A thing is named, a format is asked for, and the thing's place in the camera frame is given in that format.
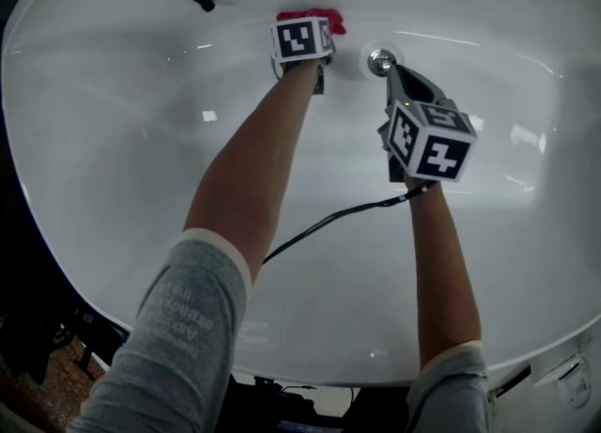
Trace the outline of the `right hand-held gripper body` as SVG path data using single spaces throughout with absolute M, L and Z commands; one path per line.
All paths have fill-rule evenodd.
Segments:
M 394 100 L 378 129 L 387 153 L 389 179 L 406 175 L 437 181 L 460 180 L 477 142 L 467 114 L 451 100 L 437 103 Z

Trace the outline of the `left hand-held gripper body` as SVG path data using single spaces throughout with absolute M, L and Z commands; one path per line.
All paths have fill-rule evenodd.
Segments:
M 336 52 L 329 21 L 317 16 L 281 20 L 270 26 L 270 33 L 274 72 L 276 64 L 286 74 L 299 63 L 316 59 L 320 65 L 313 94 L 323 95 L 324 67 L 331 63 Z

